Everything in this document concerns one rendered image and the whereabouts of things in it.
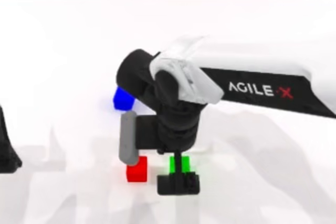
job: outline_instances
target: block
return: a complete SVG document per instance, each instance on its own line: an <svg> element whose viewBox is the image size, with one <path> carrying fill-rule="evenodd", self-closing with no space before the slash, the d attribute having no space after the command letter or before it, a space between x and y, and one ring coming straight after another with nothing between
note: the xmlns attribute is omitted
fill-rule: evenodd
<svg viewBox="0 0 336 224"><path fill-rule="evenodd" d="M139 150L135 146L135 129L137 114L134 111L121 115L119 159L126 165L136 165L139 162Z"/></svg>
<svg viewBox="0 0 336 224"><path fill-rule="evenodd" d="M135 98L121 88L117 88L114 94L113 104L116 110L130 111L133 108Z"/></svg>
<svg viewBox="0 0 336 224"><path fill-rule="evenodd" d="M174 156L170 157L169 163L170 163L170 173L175 173ZM189 158L189 156L182 156L182 172L183 173L190 172L190 158Z"/></svg>
<svg viewBox="0 0 336 224"><path fill-rule="evenodd" d="M147 182L148 164L147 157L140 156L139 162L134 166L127 166L126 176L128 182Z"/></svg>

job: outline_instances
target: toy block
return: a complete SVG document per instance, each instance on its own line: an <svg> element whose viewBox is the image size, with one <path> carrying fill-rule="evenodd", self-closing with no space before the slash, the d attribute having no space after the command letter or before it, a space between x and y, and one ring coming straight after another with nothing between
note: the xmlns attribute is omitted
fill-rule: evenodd
<svg viewBox="0 0 336 224"><path fill-rule="evenodd" d="M121 88L117 88L114 94L113 104L116 110L130 111L133 108L135 98Z"/></svg>
<svg viewBox="0 0 336 224"><path fill-rule="evenodd" d="M170 173L175 173L175 159L174 156L170 157ZM189 156L182 157L182 172L188 173L190 172L190 158Z"/></svg>
<svg viewBox="0 0 336 224"><path fill-rule="evenodd" d="M127 166L126 170L128 182L147 182L148 162L146 156L140 156L139 161L134 166Z"/></svg>

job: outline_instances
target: blue cube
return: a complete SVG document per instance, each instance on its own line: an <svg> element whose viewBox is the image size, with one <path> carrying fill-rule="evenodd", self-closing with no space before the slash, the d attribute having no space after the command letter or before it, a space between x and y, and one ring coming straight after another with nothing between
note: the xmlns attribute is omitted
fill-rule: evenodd
<svg viewBox="0 0 336 224"><path fill-rule="evenodd" d="M128 94L121 88L117 88L117 91L113 98L114 108L116 110L130 111L133 108L135 98Z"/></svg>

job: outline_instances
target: logo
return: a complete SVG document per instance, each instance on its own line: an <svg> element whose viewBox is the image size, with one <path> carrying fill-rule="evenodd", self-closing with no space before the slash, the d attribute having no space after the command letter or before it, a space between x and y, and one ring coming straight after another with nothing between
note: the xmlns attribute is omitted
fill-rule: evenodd
<svg viewBox="0 0 336 224"><path fill-rule="evenodd" d="M278 89L273 89L271 85L257 85L255 83L244 83L239 82L237 84L233 84L230 82L229 91L236 91L241 93L250 93L256 95L264 95L267 97L274 97L279 95L281 98L292 100L294 97L290 93L291 88L279 87Z"/></svg>

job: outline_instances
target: black object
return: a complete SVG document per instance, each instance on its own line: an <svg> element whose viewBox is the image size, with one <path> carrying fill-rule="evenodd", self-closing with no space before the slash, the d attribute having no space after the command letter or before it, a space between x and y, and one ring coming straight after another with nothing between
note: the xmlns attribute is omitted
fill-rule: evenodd
<svg viewBox="0 0 336 224"><path fill-rule="evenodd" d="M182 173L181 153L194 145L200 113L206 104L178 100L178 82L166 71L159 71L153 80L149 65L159 54L151 56L141 49L130 53L118 70L117 84L156 112L156 115L137 116L136 149L174 153L176 172L158 176L157 192L160 195L198 194L199 176ZM222 100L336 118L314 95L305 77L201 69L223 89Z"/></svg>
<svg viewBox="0 0 336 224"><path fill-rule="evenodd" d="M0 174L14 173L20 167L22 161L10 144L3 109L0 106Z"/></svg>

